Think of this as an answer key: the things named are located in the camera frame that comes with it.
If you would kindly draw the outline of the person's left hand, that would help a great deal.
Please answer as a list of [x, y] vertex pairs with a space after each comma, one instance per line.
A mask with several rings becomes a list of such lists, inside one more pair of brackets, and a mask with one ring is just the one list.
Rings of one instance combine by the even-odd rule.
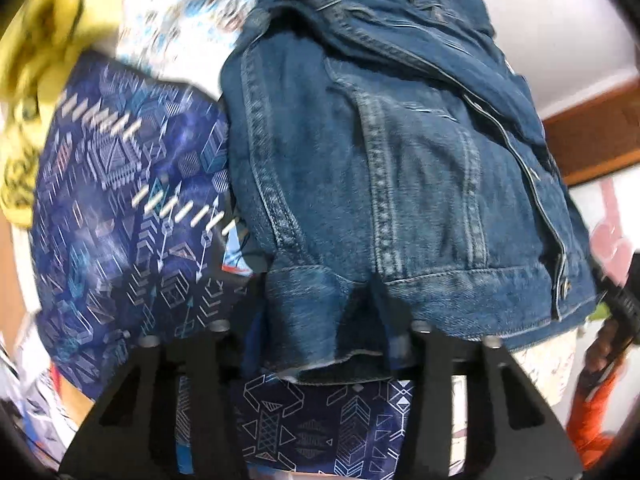
[[608, 365], [608, 357], [612, 353], [612, 343], [617, 334], [618, 323], [615, 318], [608, 318], [598, 331], [597, 338], [590, 344], [585, 353], [584, 370], [597, 373]]

